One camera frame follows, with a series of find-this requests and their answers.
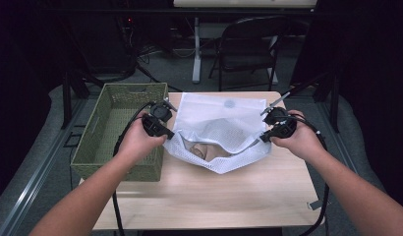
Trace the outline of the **black metal stand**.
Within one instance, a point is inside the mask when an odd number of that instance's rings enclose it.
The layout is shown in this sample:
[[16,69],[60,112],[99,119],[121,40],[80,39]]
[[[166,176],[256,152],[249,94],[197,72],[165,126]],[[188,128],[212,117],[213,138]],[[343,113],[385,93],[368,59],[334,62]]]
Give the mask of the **black metal stand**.
[[104,86],[103,81],[87,73],[85,70],[80,69],[75,60],[73,49],[66,48],[65,54],[66,56],[63,60],[65,74],[62,82],[64,110],[63,129],[68,127],[73,118],[72,92],[74,92],[79,99],[88,99],[90,92],[86,87],[86,83],[92,83],[101,89]]
[[338,133],[339,86],[340,79],[336,73],[324,72],[305,82],[291,86],[285,93],[291,97],[308,87],[315,87],[312,95],[314,102],[324,102],[329,97],[329,123],[333,130]]

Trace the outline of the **green woven basket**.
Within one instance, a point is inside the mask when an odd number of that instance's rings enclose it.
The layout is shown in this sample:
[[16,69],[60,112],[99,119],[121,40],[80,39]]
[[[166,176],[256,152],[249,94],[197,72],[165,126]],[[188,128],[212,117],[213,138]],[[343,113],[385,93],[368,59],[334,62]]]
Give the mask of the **green woven basket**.
[[71,166],[86,179],[109,161],[131,118],[148,102],[168,96],[161,84],[106,84],[90,115]]

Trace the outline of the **white mesh laundry bag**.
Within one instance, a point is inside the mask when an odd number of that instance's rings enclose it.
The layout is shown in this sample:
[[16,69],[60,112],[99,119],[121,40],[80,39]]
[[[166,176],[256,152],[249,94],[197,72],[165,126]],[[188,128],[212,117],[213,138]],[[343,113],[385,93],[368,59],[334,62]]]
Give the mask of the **white mesh laundry bag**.
[[[185,92],[173,126],[175,135],[164,147],[172,156],[218,174],[252,164],[271,153],[271,145],[259,138],[265,131],[260,115],[265,108],[263,98]],[[217,144],[231,156],[207,162],[186,150],[184,141]]]

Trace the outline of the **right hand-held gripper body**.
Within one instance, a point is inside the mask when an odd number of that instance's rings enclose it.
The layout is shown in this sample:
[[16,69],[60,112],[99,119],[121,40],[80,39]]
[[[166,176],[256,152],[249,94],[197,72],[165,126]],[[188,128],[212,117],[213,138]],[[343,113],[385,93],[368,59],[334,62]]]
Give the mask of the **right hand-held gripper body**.
[[287,139],[290,138],[297,127],[297,120],[288,113],[283,107],[278,107],[277,104],[286,98],[290,92],[286,92],[278,99],[271,102],[260,115],[265,115],[263,122],[271,126],[270,130],[277,133],[276,138]]

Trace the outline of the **white desk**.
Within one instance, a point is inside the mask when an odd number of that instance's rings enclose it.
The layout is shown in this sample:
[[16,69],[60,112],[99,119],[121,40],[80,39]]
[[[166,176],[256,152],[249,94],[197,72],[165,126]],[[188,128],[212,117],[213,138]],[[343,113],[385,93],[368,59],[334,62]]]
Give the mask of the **white desk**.
[[[317,0],[173,0],[173,6],[180,10],[305,10],[312,12]],[[227,23],[194,17],[195,57],[193,67],[194,84],[201,81],[202,45],[201,39],[214,39],[221,36]]]

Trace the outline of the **person's left hand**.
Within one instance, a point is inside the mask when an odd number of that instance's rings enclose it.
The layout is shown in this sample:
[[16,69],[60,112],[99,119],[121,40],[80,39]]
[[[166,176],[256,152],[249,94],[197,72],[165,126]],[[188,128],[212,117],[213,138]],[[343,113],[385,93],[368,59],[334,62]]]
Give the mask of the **person's left hand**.
[[148,156],[157,147],[160,147],[167,140],[165,135],[161,137],[151,137],[147,134],[143,125],[143,118],[146,112],[142,111],[132,122],[123,141],[119,146],[114,159],[129,167]]

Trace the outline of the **metal floor rail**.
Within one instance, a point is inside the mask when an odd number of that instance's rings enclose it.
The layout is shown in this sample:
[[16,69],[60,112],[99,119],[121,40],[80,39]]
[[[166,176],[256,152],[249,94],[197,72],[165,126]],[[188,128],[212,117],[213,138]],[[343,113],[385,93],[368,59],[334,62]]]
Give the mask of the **metal floor rail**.
[[[327,102],[316,104],[318,118],[320,119],[317,126],[325,137],[328,150],[349,169],[384,192],[382,183],[368,161],[362,130],[349,103],[346,101],[339,102],[338,131],[335,131],[330,123],[328,106]],[[360,236],[333,195],[330,195],[326,222],[329,236]]]
[[63,101],[52,100],[44,126],[0,197],[0,236],[28,235],[79,184],[70,163],[94,105],[93,99],[74,99],[65,123]]

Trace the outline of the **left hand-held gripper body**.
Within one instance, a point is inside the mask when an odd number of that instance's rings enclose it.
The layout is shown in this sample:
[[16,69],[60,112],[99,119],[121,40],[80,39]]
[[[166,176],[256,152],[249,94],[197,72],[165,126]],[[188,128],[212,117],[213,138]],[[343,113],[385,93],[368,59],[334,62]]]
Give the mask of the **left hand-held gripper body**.
[[159,102],[153,102],[150,105],[149,113],[142,117],[146,133],[151,137],[161,137],[159,131],[162,127],[166,127],[166,123],[172,118],[173,111],[176,111],[176,108],[170,103],[168,98],[164,98]]

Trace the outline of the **black folding chair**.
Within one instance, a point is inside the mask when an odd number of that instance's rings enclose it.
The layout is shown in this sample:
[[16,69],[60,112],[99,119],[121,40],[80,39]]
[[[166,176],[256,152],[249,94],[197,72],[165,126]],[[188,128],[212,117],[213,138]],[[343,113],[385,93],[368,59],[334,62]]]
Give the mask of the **black folding chair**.
[[272,89],[281,38],[290,29],[284,16],[252,17],[230,24],[215,40],[215,59],[210,69],[218,71],[218,90],[223,91],[223,72],[234,73],[270,69],[268,89]]

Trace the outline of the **beige cloth garment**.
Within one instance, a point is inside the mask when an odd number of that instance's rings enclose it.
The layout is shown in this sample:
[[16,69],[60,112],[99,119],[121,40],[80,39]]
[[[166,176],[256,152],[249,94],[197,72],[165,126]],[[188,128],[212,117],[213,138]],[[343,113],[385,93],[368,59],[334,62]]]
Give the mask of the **beige cloth garment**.
[[214,160],[216,157],[230,157],[231,153],[226,151],[222,146],[211,143],[198,143],[184,141],[185,148],[193,155],[207,162]]

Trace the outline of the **person's right hand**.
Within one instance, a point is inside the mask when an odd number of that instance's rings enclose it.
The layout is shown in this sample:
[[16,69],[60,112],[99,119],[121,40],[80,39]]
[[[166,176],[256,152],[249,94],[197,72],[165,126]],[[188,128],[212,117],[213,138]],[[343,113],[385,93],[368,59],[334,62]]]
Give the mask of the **person's right hand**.
[[315,132],[304,123],[297,124],[296,131],[290,138],[272,137],[270,140],[278,147],[289,149],[306,162],[317,160],[326,153]]

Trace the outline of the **black equipment with red light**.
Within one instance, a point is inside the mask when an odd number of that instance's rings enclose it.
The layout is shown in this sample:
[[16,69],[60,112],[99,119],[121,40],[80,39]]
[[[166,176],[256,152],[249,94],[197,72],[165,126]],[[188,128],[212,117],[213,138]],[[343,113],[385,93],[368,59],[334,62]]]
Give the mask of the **black equipment with red light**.
[[120,31],[124,41],[124,47],[126,54],[129,58],[129,67],[127,74],[132,76],[136,72],[137,65],[137,50],[135,48],[133,36],[134,36],[134,22],[131,17],[121,17],[119,20]]

